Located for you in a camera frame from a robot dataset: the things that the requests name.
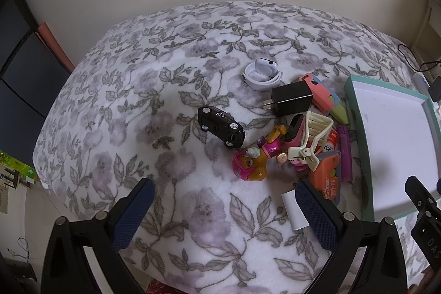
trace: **orange box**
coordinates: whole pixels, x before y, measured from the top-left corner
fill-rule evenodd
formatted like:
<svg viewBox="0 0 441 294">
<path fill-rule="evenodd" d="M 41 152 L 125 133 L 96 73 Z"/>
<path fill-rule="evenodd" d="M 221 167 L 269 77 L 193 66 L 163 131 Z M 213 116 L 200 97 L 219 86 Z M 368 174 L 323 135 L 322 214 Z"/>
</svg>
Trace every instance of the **orange box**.
<svg viewBox="0 0 441 294">
<path fill-rule="evenodd" d="M 334 199 L 338 194 L 337 167 L 340 156 L 336 153 L 320 161 L 315 171 L 311 172 L 310 181 L 314 188 L 323 193 L 326 199 Z"/>
</svg>

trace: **dark cabinet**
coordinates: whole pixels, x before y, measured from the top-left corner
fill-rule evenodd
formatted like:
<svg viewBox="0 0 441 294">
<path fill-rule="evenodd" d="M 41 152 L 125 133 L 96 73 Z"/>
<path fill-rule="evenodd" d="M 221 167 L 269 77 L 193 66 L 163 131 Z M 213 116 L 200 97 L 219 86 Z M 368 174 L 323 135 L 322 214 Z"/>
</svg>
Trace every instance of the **dark cabinet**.
<svg viewBox="0 0 441 294">
<path fill-rule="evenodd" d="M 34 109 L 47 116 L 68 77 L 68 72 L 32 34 L 10 62 L 3 79 Z"/>
<path fill-rule="evenodd" d="M 34 167 L 32 153 L 45 118 L 0 82 L 0 149 Z"/>
<path fill-rule="evenodd" d="M 30 30 L 29 15 L 16 0 L 0 9 L 0 149 L 34 167 L 38 135 L 69 73 Z"/>
<path fill-rule="evenodd" d="M 28 30 L 14 1 L 7 0 L 0 10 L 0 69 Z"/>
</svg>

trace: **floor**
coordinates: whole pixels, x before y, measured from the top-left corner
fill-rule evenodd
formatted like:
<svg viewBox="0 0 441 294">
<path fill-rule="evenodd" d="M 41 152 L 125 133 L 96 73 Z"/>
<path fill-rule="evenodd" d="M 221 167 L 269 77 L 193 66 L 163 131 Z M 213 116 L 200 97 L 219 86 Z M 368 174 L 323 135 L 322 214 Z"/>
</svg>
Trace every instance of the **floor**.
<svg viewBox="0 0 441 294">
<path fill-rule="evenodd" d="M 29 243 L 30 259 L 29 262 L 37 275 L 36 288 L 40 287 L 41 273 L 43 270 L 43 261 L 49 236 L 52 231 L 55 220 L 60 216 L 65 216 L 69 221 L 78 220 L 69 210 L 60 202 L 54 193 L 50 193 L 41 187 L 40 183 L 32 186 L 26 193 L 25 210 L 25 233 Z M 93 251 L 85 248 L 92 272 L 103 294 L 113 293 L 107 283 L 99 264 L 96 261 Z M 126 263 L 132 275 L 138 281 L 142 288 L 146 288 L 150 277 L 141 270 Z"/>
</svg>

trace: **floral bedspread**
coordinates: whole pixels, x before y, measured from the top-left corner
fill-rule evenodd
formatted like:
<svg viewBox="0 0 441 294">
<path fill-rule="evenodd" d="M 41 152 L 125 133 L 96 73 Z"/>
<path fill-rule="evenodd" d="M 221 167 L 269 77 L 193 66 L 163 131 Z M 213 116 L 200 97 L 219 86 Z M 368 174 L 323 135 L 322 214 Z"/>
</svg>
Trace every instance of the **floral bedspread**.
<svg viewBox="0 0 441 294">
<path fill-rule="evenodd" d="M 414 88 L 398 43 L 344 17 L 264 2 L 205 3 L 125 20 L 86 54 L 52 106 L 35 147 L 38 175 L 80 219 L 110 210 L 141 177 L 153 179 L 154 205 L 121 255 L 170 286 L 302 293 L 329 256 L 309 228 L 291 230 L 283 207 L 281 194 L 307 173 L 269 161 L 266 180 L 239 180 L 233 150 L 200 130 L 197 108 L 231 113 L 249 145 L 287 122 L 262 109 L 269 92 L 243 82 L 251 61 L 277 61 L 283 83 L 312 72 L 345 101 L 350 74 Z M 355 131 L 351 146 L 354 181 L 343 184 L 339 208 L 360 217 Z M 414 223 L 415 216 L 397 221 L 409 282 L 426 265 L 410 236 Z"/>
</svg>

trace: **red fabric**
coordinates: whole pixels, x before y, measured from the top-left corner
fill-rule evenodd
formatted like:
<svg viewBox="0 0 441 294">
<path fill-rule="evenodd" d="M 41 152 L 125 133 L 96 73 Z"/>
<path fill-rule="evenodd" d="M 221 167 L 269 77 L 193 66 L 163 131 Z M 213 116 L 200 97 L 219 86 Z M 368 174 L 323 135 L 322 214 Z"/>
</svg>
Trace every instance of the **red fabric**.
<svg viewBox="0 0 441 294">
<path fill-rule="evenodd" d="M 169 287 L 168 285 L 165 285 L 153 279 L 150 282 L 149 287 L 147 288 L 146 294 L 186 294 L 186 293 L 178 289 Z"/>
</svg>

